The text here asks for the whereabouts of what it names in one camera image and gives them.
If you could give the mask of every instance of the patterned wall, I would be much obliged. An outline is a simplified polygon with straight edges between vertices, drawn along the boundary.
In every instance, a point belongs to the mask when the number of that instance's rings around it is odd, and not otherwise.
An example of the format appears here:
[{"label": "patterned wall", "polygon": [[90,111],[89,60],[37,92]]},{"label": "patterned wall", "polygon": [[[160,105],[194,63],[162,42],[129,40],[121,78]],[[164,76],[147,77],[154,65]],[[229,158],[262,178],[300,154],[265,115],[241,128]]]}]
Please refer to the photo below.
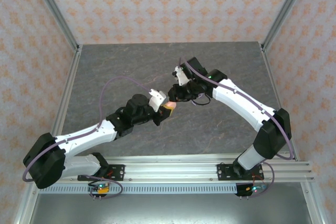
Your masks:
[{"label": "patterned wall", "polygon": [[300,158],[313,161],[336,223],[336,0],[297,0],[267,56]]},{"label": "patterned wall", "polygon": [[43,0],[0,1],[1,223],[13,223],[24,189],[22,160],[51,129],[72,55]]},{"label": "patterned wall", "polygon": [[81,44],[263,41],[285,0],[56,0]]}]

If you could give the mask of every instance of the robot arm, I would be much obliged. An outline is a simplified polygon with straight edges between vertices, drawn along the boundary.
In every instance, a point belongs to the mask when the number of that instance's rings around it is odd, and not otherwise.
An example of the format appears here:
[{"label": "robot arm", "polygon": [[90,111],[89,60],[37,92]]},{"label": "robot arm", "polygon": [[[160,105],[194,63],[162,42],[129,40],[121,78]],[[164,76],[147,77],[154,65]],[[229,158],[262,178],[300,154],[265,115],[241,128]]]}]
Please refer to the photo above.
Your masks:
[{"label": "robot arm", "polygon": [[[253,145],[245,150],[226,171],[229,178],[242,179],[249,175],[249,171],[265,159],[272,159],[280,149],[286,144],[286,141],[269,116],[273,116],[284,129],[288,139],[291,138],[289,114],[286,110],[268,107],[235,85],[225,74],[214,69],[207,72],[205,68],[194,57],[187,62],[200,75],[215,81],[217,84],[223,84],[232,91],[210,83],[198,75],[194,74],[186,64],[175,68],[173,76],[178,80],[173,88],[168,92],[170,101],[188,101],[197,99],[199,94],[205,93],[225,105],[229,106],[240,116],[242,116],[258,132]],[[252,101],[256,102],[263,110],[257,109],[246,98],[238,95],[240,92]]]},{"label": "robot arm", "polygon": [[99,153],[75,155],[98,144],[119,139],[131,133],[135,125],[153,120],[159,126],[171,115],[173,108],[163,105],[166,95],[162,91],[152,89],[150,95],[151,98],[148,99],[142,94],[135,94],[125,107],[117,109],[102,120],[100,125],[67,135],[53,137],[46,133],[40,136],[23,160],[26,167],[48,147],[56,146],[37,159],[29,170],[37,187],[43,189],[60,178],[80,174],[104,177],[109,165]]}]

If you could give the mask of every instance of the floral wallpaper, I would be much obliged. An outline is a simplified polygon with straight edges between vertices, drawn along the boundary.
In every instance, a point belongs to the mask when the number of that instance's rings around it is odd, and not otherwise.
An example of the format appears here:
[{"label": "floral wallpaper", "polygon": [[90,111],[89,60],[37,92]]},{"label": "floral wallpaper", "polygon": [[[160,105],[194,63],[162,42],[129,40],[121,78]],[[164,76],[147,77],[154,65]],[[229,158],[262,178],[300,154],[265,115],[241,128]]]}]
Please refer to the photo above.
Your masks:
[{"label": "floral wallpaper", "polygon": [[285,0],[56,0],[80,44],[262,42]]},{"label": "floral wallpaper", "polygon": [[266,52],[300,158],[336,223],[336,0],[297,0]]},{"label": "floral wallpaper", "polygon": [[73,51],[43,0],[0,0],[0,223],[13,223],[22,160],[49,132]]}]

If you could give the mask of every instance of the orange floral pattern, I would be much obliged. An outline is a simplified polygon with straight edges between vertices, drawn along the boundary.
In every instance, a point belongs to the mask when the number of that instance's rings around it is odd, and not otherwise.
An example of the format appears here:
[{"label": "orange floral pattern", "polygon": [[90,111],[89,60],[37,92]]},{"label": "orange floral pattern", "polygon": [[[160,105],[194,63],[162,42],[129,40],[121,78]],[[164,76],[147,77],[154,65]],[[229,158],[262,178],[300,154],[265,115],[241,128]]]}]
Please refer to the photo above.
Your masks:
[{"label": "orange floral pattern", "polygon": [[81,44],[262,42],[284,1],[56,0]]},{"label": "orange floral pattern", "polygon": [[336,223],[336,2],[297,0],[267,50],[302,159],[313,162]]},{"label": "orange floral pattern", "polygon": [[25,188],[22,160],[50,131],[72,56],[43,0],[0,1],[1,223],[14,222]]}]

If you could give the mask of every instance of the gray marble surface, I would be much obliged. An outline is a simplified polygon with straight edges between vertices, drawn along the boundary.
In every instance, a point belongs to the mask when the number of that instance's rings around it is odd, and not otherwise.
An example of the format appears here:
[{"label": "gray marble surface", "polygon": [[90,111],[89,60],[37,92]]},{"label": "gray marble surface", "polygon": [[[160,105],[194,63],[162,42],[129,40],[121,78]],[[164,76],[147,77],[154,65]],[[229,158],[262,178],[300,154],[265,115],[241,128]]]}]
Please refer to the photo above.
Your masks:
[{"label": "gray marble surface", "polygon": [[[84,45],[63,133],[99,121],[99,94],[112,77],[128,76],[149,88],[168,92],[176,82],[171,73],[180,56],[197,57],[207,71],[219,69],[254,98],[278,109],[257,42]],[[104,95],[104,115],[124,106],[136,93],[146,94],[128,80],[111,83]],[[222,103],[212,100],[207,106],[194,106],[184,102],[178,103],[173,116],[159,127],[153,122],[136,126],[132,134],[98,145],[83,154],[237,153],[248,148],[255,136],[253,128]]]}]

